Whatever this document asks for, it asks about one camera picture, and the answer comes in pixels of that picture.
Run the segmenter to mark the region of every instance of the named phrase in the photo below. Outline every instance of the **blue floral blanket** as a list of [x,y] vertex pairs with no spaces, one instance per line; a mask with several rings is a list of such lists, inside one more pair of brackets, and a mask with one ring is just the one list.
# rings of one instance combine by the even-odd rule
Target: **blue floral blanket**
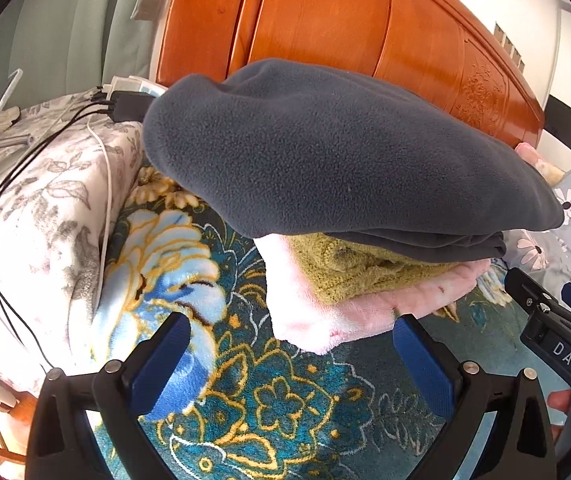
[[[140,417],[177,478],[405,479],[440,430],[389,335],[324,356],[276,340],[252,240],[149,166],[121,212],[108,261],[92,325],[97,365],[127,357],[172,311],[192,324],[186,354],[155,408]],[[525,316],[502,290],[504,274],[494,263],[478,288],[424,326],[488,372],[533,366],[545,390],[562,388],[519,342]],[[127,479],[100,420],[94,423],[109,468]]]

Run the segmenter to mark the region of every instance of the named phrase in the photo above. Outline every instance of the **folded fleece blanket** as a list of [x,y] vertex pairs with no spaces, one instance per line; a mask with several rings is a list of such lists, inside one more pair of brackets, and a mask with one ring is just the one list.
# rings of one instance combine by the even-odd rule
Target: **folded fleece blanket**
[[503,230],[564,218],[506,144],[402,88],[321,66],[268,59],[222,84],[187,76],[150,108],[144,145],[158,170],[252,238],[365,233],[348,239],[465,262],[502,256]]
[[368,292],[414,285],[456,264],[427,264],[380,247],[354,244],[321,233],[288,237],[296,263],[316,297],[334,304]]
[[254,242],[266,264],[266,304],[275,337],[316,354],[388,332],[399,315],[427,316],[465,296],[489,269],[489,260],[469,262],[412,286],[326,305],[298,267],[287,237],[271,234]]

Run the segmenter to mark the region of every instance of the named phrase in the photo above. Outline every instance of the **metal bolt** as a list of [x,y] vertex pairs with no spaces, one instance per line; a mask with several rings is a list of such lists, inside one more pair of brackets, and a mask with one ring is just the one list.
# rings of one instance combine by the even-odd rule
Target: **metal bolt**
[[463,363],[463,371],[470,375],[476,375],[479,373],[479,365],[476,364],[474,361],[467,361]]
[[530,379],[531,381],[534,381],[537,377],[536,370],[534,368],[525,368],[523,370],[523,374],[526,376],[526,378]]
[[108,361],[103,368],[109,374],[113,374],[121,369],[121,364],[122,362],[118,359],[112,359],[112,361]]
[[61,377],[61,368],[52,368],[47,374],[46,378],[48,381],[56,381],[59,377]]

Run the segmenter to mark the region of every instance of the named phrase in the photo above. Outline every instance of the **black adapter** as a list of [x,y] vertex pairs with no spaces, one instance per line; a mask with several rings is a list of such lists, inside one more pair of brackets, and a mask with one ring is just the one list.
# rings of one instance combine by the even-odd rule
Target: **black adapter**
[[148,108],[155,99],[155,96],[145,92],[115,90],[110,96],[112,104],[109,107],[108,117],[115,123],[128,121],[143,123]]

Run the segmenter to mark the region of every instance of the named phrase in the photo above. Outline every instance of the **orange wooden headboard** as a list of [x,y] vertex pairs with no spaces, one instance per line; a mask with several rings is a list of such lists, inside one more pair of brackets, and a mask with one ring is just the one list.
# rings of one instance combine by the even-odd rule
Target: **orange wooden headboard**
[[543,111],[499,42],[459,0],[172,0],[157,81],[222,81],[281,57],[384,79],[516,146]]

